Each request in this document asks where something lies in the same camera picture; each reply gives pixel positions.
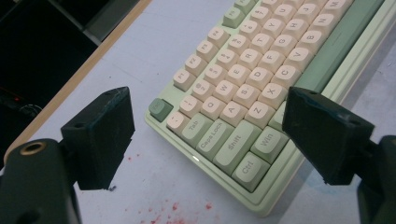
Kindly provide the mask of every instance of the red stain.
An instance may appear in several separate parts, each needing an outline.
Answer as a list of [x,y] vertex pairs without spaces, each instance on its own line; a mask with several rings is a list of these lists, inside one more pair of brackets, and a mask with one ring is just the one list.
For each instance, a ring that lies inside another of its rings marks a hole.
[[176,211],[178,207],[178,203],[174,203],[174,205],[172,206],[172,210]]
[[178,219],[173,221],[167,221],[166,224],[186,224],[186,221],[184,221],[184,219]]
[[155,220],[151,221],[151,224],[157,224],[161,221],[161,215],[157,216],[157,218],[155,218]]
[[212,203],[206,204],[206,210],[210,210],[210,209],[212,209],[212,207],[213,207]]

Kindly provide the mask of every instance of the sage green keycap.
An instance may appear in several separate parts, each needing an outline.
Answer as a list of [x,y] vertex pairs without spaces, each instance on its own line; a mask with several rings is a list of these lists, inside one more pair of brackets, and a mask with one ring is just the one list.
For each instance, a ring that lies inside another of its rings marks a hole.
[[205,117],[203,114],[196,114],[181,132],[181,138],[191,147],[196,148],[199,140],[204,136],[206,131],[212,125],[213,120]]
[[256,1],[254,0],[236,0],[233,5],[247,15],[251,9],[256,5]]
[[242,119],[216,154],[213,163],[224,173],[231,175],[261,131],[256,125]]
[[223,143],[233,132],[233,129],[234,127],[229,123],[217,119],[198,143],[197,151],[212,161]]
[[250,150],[272,164],[288,140],[285,134],[267,126]]
[[241,9],[237,7],[231,7],[224,14],[222,25],[230,28],[236,28],[239,24],[241,24],[245,17],[246,15],[241,11]]
[[165,100],[155,98],[148,106],[148,111],[152,117],[159,122],[163,122],[166,116],[172,111],[173,106],[168,104]]
[[253,192],[269,168],[270,164],[248,152],[233,172],[233,179],[248,191]]
[[286,106],[286,101],[280,105],[279,109],[275,112],[274,116],[270,119],[268,122],[268,125],[277,129],[280,132],[282,131],[282,122],[283,122],[283,116],[285,114],[285,106]]

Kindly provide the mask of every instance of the keyboard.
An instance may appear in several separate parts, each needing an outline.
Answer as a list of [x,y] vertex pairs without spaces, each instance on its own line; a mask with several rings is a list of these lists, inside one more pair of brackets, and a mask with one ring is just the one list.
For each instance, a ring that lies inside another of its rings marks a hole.
[[337,103],[389,27],[394,0],[236,0],[170,77],[148,125],[267,216],[304,156],[282,131],[288,88]]

